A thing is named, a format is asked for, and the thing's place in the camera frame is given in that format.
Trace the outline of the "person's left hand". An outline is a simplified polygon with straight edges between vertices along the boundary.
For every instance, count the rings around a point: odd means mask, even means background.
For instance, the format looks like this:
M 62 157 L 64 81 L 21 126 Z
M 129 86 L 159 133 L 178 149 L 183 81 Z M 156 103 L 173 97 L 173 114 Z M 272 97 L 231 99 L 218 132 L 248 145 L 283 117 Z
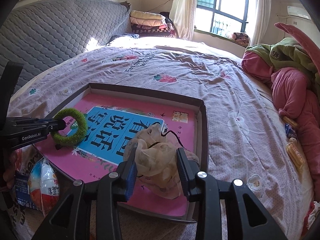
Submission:
M 8 191 L 13 188 L 15 183 L 15 170 L 16 161 L 18 159 L 17 152 L 13 151 L 10 154 L 5 154 L 4 157 L 4 167 L 3 179 L 5 181 L 5 186 L 1 187 L 1 192 Z

